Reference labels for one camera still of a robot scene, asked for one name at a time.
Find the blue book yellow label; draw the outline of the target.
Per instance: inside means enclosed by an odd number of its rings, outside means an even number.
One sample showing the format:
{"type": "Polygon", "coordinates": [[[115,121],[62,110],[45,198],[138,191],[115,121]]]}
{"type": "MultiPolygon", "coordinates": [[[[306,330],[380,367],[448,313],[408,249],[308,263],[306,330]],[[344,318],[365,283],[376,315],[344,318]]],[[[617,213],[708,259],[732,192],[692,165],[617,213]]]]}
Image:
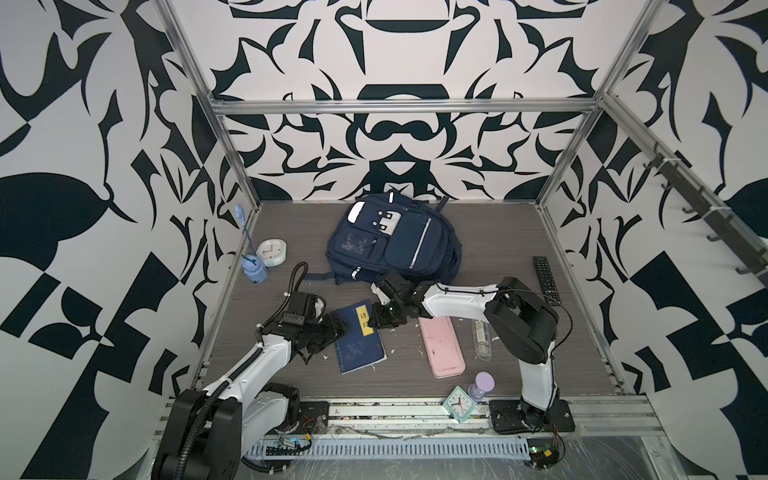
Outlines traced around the blue book yellow label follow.
{"type": "Polygon", "coordinates": [[[374,304],[370,300],[333,311],[341,320],[344,334],[335,342],[342,375],[373,366],[387,359],[379,331],[373,327],[374,304]]]}

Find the navy blue student backpack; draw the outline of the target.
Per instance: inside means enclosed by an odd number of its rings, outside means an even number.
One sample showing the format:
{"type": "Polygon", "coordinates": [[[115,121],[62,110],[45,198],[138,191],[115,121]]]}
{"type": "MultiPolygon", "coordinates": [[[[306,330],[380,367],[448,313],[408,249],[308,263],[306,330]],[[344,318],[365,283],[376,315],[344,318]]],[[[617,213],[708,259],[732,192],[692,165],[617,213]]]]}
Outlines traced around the navy blue student backpack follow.
{"type": "Polygon", "coordinates": [[[442,213],[447,203],[442,198],[431,207],[396,190],[361,197],[328,240],[330,270],[306,278],[372,283],[394,271],[414,283],[451,283],[460,270],[462,245],[442,213]]]}

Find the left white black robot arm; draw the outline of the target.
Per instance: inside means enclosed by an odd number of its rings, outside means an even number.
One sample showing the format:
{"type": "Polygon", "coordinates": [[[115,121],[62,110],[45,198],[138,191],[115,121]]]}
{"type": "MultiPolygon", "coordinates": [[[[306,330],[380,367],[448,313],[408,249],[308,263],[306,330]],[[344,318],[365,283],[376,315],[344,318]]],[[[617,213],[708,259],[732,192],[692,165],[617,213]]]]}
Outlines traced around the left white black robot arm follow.
{"type": "Polygon", "coordinates": [[[257,325],[254,346],[218,380],[187,389],[172,404],[157,450],[154,479],[232,479],[249,449],[272,430],[300,423],[296,388],[274,382],[293,358],[310,358],[346,332],[325,301],[293,292],[278,314],[257,325]]]}

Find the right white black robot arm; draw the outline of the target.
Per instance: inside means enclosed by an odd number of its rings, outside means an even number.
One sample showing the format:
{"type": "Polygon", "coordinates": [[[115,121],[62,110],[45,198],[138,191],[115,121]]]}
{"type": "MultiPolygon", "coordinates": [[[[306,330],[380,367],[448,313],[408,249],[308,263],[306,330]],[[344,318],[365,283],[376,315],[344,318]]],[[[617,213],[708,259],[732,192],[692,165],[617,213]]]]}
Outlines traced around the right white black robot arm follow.
{"type": "Polygon", "coordinates": [[[396,272],[379,276],[371,290],[380,301],[378,324],[384,328],[409,318],[457,317],[490,325],[520,365],[521,410],[540,417],[558,399],[554,373],[559,317],[535,292],[514,277],[480,287],[424,281],[396,272]]]}

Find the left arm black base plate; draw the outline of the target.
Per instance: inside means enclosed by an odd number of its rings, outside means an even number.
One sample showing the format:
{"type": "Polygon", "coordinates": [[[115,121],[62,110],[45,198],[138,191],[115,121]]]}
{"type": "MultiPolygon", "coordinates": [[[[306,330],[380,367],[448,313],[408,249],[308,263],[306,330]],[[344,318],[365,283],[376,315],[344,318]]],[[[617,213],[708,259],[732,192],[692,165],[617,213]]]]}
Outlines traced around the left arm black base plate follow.
{"type": "Polygon", "coordinates": [[[330,403],[327,401],[301,401],[298,432],[311,436],[325,435],[328,431],[330,403]]]}

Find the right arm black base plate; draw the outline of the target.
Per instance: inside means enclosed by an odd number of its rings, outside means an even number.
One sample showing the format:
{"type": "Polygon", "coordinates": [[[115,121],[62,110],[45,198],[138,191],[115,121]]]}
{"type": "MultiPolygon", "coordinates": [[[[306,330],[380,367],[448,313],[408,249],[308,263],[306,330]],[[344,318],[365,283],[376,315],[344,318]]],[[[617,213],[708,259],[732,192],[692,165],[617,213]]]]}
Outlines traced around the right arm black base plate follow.
{"type": "Polygon", "coordinates": [[[574,416],[567,401],[557,399],[540,410],[521,399],[491,400],[488,404],[493,430],[500,435],[576,430],[574,416]]]}

